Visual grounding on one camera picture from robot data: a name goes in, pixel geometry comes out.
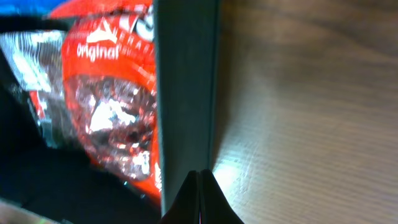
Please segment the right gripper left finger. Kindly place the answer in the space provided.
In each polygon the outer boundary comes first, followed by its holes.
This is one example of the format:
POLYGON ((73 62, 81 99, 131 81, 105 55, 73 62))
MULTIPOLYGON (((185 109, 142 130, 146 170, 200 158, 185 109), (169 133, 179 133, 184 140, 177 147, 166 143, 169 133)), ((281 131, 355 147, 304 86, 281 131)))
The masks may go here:
POLYGON ((198 172, 190 171, 178 194, 159 224, 199 224, 200 200, 198 172))

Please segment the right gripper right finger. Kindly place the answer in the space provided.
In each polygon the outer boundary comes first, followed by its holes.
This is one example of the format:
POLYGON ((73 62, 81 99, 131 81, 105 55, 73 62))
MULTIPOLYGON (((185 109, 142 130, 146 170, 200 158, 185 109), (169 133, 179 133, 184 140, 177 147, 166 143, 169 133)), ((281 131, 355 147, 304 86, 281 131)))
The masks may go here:
POLYGON ((212 171, 200 172, 201 224, 244 224, 229 205, 212 171))

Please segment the black gift box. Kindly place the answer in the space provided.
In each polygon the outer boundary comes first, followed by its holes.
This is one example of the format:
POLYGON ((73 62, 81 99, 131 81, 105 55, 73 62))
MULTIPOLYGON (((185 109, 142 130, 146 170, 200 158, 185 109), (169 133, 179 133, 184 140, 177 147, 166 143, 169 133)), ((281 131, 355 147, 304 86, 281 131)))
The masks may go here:
MULTIPOLYGON (((95 164, 79 140, 76 149, 46 145, 28 109, 4 85, 15 78, 1 50, 2 223, 158 223, 187 174, 210 167, 219 2, 152 3, 160 202, 95 164)), ((51 18, 53 10, 1 15, 1 34, 68 34, 75 18, 51 18)))

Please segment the red Hacks candy bag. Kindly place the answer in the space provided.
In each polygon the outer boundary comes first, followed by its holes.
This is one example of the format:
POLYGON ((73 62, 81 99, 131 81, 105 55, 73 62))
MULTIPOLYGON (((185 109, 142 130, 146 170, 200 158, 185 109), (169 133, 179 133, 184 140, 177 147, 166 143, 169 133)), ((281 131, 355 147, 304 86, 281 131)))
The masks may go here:
POLYGON ((152 1, 74 0, 62 45, 65 104, 90 159, 160 202, 152 1))

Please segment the Haribo gummy candy bag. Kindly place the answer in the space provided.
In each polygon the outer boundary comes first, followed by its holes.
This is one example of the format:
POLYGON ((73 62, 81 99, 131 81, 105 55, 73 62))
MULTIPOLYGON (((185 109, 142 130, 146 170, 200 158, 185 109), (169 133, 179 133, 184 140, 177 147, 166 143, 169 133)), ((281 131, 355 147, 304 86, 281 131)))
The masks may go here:
POLYGON ((61 30, 35 30, 1 34, 1 50, 14 81, 7 90, 28 109, 39 134, 52 148, 80 147, 65 104, 61 30))

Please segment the blue Oreo cookie pack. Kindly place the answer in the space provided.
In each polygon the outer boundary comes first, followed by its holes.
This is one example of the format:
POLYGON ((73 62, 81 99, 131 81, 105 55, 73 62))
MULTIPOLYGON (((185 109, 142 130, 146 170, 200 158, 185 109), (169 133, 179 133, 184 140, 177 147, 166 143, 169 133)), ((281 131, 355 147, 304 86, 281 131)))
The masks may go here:
POLYGON ((1 15, 46 14, 67 0, 1 0, 1 15))

